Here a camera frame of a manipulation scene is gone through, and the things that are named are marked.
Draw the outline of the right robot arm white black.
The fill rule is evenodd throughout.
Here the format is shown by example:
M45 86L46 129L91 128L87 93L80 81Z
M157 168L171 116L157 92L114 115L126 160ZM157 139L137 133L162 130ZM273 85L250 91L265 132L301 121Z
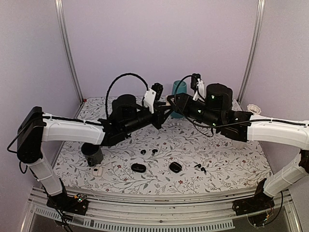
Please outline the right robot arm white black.
M309 175L309 122L291 121L232 110L232 89L210 84L206 95L186 93L169 95L173 110L203 128L239 142L263 141L291 145L300 149L296 157L277 173L263 179L249 199L254 211L261 210L281 190Z

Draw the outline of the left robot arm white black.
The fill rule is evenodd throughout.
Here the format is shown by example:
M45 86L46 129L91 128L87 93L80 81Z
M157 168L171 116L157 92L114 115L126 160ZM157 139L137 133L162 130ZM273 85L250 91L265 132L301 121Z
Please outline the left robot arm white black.
M138 105L135 96L130 94L114 100L112 114L97 122L54 116L36 106L24 119L13 139L17 143L15 154L34 173L53 202L60 209L67 210L72 200L45 159L43 142L72 141L114 146L127 139L132 132L148 125L160 129L171 112L170 105L156 100L144 99L143 105Z

